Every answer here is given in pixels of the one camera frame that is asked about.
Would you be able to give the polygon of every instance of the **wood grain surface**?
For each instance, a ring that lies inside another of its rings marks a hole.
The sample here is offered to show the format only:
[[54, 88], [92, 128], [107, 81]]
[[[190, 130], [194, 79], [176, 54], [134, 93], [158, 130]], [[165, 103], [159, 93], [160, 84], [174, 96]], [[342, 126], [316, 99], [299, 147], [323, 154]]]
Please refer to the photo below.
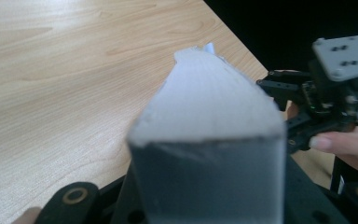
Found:
[[0, 0], [0, 223], [124, 175], [124, 138], [179, 49], [265, 68], [200, 0]]

